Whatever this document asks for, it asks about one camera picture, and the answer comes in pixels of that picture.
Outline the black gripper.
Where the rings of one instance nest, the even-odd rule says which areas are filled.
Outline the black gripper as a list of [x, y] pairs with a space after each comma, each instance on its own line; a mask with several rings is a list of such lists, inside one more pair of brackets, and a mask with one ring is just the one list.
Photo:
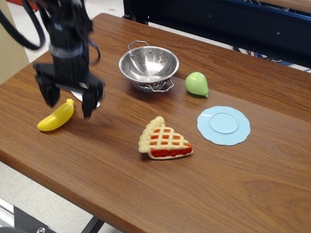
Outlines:
[[50, 46], [52, 63], [35, 63], [35, 79], [39, 90], [50, 106], [54, 107], [60, 98], [60, 90], [76, 91], [82, 94], [84, 118], [91, 117], [97, 103], [104, 99], [104, 81], [93, 75], [89, 69], [89, 46], [76, 46], [63, 50]]

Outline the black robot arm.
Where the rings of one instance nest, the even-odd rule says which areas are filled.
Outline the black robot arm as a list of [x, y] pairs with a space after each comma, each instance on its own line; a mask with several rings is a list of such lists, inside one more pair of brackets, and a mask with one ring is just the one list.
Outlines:
[[84, 1], [36, 0], [44, 26], [50, 36], [51, 64], [34, 64], [36, 81], [45, 102], [53, 107], [60, 90], [82, 94], [84, 117], [91, 117], [104, 97], [104, 82], [89, 70], [88, 35], [93, 31]]

